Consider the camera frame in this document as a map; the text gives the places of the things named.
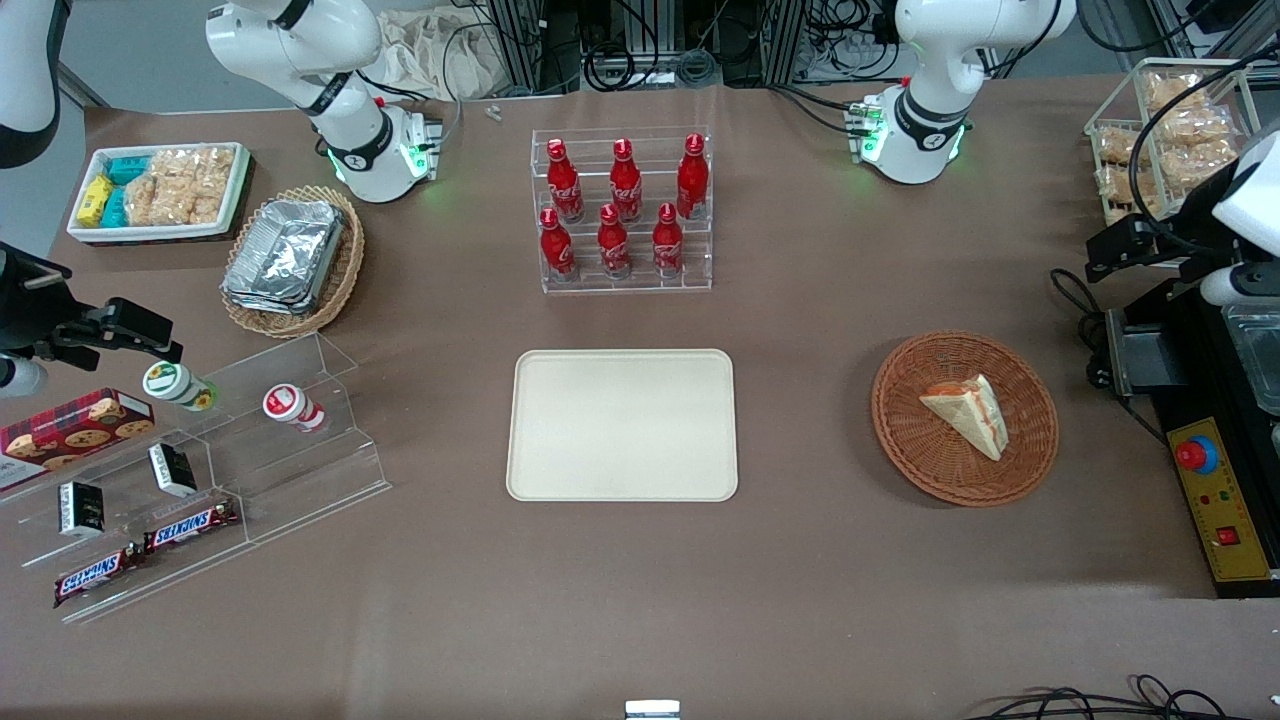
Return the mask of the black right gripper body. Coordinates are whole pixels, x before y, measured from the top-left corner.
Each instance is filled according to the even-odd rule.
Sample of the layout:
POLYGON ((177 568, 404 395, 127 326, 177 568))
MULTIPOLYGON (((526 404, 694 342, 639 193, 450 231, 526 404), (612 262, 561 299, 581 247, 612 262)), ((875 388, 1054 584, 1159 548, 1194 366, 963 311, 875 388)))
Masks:
POLYGON ((1 255, 1 350, 23 354, 77 319, 72 270, 9 243, 1 255))

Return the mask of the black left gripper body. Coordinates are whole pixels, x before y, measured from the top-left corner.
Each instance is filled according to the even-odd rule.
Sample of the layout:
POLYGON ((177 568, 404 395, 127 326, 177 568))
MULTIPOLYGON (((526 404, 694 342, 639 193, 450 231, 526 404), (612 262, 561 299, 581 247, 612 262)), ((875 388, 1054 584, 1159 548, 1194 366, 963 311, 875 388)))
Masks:
POLYGON ((1156 220, 1140 215, 1140 229, 1151 240, 1142 266, 1175 266, 1189 263, 1181 273, 1211 273, 1222 269, 1222 225, 1212 215, 1156 220))

